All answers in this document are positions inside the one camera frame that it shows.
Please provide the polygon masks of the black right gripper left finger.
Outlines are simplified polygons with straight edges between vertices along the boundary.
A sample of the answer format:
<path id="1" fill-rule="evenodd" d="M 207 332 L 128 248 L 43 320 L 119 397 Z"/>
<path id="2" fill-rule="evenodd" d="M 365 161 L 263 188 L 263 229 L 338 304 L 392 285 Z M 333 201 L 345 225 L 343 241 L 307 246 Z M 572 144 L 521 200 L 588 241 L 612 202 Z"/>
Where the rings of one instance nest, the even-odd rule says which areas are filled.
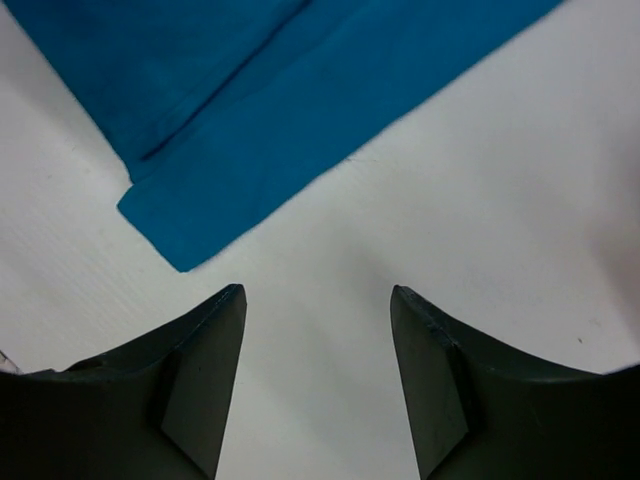
<path id="1" fill-rule="evenodd" d="M 66 370 L 1 376 L 5 479 L 212 479 L 245 330 L 231 284 Z"/>

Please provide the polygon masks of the teal blue t shirt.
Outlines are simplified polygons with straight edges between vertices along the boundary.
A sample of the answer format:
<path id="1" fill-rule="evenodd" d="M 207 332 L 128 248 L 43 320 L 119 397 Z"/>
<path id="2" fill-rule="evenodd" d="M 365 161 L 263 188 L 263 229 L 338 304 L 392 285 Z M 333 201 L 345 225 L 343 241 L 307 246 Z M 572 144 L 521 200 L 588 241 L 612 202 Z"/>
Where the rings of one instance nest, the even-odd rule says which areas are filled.
<path id="1" fill-rule="evenodd" d="M 551 1 L 10 1 L 128 170 L 121 214 L 207 261 Z"/>

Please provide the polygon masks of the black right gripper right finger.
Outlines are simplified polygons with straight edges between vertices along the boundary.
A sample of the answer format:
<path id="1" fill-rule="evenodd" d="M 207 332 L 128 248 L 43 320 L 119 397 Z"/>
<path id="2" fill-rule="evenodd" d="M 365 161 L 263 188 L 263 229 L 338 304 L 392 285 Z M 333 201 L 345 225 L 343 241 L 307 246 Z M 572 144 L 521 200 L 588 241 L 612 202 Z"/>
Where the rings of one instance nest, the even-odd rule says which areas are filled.
<path id="1" fill-rule="evenodd" d="M 423 479 L 635 479 L 639 370 L 595 374 L 456 320 L 406 286 L 390 317 Z"/>

